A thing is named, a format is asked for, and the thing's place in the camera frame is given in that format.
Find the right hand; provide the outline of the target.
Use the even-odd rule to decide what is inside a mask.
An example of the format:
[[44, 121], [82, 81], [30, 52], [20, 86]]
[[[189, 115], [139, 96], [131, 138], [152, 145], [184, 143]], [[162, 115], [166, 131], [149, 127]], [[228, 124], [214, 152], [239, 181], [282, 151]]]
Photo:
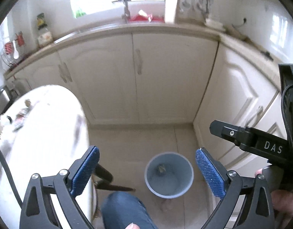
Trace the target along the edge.
[[293, 191], [276, 189], [271, 192], [271, 198], [274, 228], [293, 228]]

